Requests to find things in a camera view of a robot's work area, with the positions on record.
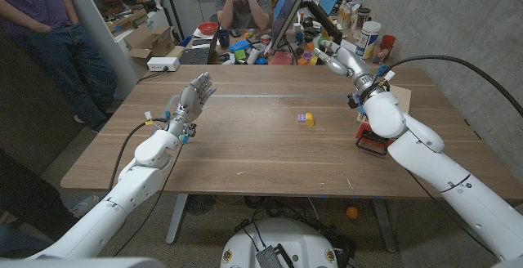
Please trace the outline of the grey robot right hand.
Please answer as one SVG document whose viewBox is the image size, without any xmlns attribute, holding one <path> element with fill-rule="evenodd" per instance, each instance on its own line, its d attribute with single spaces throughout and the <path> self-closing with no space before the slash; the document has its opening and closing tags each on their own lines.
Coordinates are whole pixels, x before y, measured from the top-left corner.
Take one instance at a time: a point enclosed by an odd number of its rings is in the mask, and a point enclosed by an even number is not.
<svg viewBox="0 0 523 268">
<path fill-rule="evenodd" d="M 329 40 L 321 40 L 320 46 L 323 51 L 315 48 L 313 52 L 331 72 L 350 78 L 361 96 L 371 92 L 373 76 L 369 66 L 358 55 Z"/>
</svg>

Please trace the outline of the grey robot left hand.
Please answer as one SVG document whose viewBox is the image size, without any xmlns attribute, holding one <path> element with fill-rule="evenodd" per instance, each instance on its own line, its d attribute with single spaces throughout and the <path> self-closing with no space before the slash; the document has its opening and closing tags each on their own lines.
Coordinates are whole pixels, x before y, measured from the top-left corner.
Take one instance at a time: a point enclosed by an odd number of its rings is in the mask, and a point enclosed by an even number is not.
<svg viewBox="0 0 523 268">
<path fill-rule="evenodd" d="M 212 88 L 209 72 L 193 79 L 181 92 L 173 117 L 169 120 L 168 131 L 174 133 L 174 127 L 184 128 L 200 116 L 208 98 L 216 91 Z"/>
</svg>

